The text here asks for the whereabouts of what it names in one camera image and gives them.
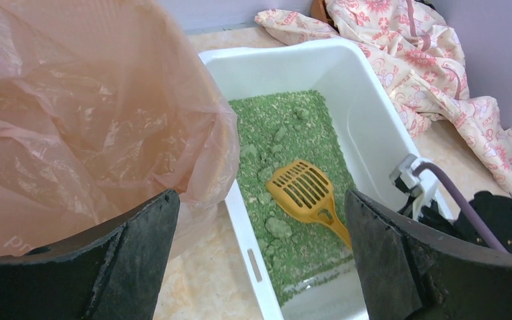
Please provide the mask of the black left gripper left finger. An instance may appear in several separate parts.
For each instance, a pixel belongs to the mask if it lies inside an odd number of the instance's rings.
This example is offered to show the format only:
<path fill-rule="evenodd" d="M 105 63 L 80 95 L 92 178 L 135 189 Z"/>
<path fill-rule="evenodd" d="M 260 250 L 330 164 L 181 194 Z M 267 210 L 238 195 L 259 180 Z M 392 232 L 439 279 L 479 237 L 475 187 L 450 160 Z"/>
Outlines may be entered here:
<path fill-rule="evenodd" d="M 152 319 L 180 208 L 168 189 L 76 235 L 0 257 L 0 319 Z"/>

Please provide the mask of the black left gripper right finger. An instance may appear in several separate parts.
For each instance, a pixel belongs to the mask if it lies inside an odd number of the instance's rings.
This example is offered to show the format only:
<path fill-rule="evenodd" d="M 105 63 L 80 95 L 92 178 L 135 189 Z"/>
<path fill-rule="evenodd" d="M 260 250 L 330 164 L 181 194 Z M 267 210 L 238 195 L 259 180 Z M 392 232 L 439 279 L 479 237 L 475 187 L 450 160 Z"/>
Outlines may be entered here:
<path fill-rule="evenodd" d="M 512 319 L 512 256 L 408 258 L 400 214 L 358 191 L 345 213 L 370 319 Z"/>

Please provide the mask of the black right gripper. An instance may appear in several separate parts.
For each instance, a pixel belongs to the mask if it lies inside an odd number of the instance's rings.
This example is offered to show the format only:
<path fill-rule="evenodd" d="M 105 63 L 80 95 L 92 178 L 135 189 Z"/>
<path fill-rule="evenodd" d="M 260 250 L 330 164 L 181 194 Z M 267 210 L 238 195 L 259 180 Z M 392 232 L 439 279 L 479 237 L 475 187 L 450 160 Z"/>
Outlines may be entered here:
<path fill-rule="evenodd" d="M 512 198 L 480 191 L 448 220 L 438 202 L 423 207 L 418 221 L 401 214 L 399 244 L 412 259 L 510 259 Z"/>

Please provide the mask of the yellow plastic litter scoop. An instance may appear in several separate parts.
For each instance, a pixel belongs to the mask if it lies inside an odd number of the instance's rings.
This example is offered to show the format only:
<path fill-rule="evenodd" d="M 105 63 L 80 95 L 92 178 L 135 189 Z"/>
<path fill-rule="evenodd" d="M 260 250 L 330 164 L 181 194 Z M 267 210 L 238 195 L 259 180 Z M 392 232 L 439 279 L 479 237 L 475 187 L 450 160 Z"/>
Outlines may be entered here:
<path fill-rule="evenodd" d="M 337 214 L 333 184 L 318 167 L 296 159 L 277 169 L 265 186 L 290 217 L 301 223 L 321 224 L 352 248 L 348 229 Z"/>

